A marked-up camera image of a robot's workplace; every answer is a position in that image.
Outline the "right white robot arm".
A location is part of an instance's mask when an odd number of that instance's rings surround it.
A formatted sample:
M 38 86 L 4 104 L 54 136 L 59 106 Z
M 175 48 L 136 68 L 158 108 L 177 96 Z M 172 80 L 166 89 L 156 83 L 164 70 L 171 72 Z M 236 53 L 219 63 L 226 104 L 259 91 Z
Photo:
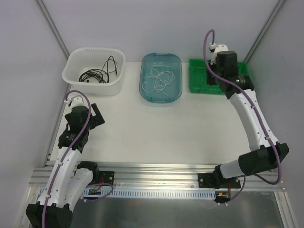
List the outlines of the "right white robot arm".
M 289 147 L 280 143 L 267 125 L 250 77 L 239 74 L 236 52 L 214 51 L 213 55 L 207 69 L 237 111 L 250 148 L 250 152 L 238 159 L 217 166 L 213 182 L 223 188 L 231 178 L 254 175 L 268 184 L 277 185 L 282 176 L 281 162 L 289 153 Z

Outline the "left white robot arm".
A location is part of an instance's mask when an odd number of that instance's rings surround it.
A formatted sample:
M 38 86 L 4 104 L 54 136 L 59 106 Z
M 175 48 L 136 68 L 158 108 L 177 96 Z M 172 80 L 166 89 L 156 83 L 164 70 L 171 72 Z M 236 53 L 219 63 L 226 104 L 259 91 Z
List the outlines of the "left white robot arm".
M 72 107 L 65 115 L 67 125 L 58 140 L 55 165 L 46 187 L 34 204 L 28 204 L 26 215 L 35 228 L 68 228 L 73 209 L 87 185 L 99 182 L 98 165 L 79 161 L 90 130 L 105 123 L 96 104 Z

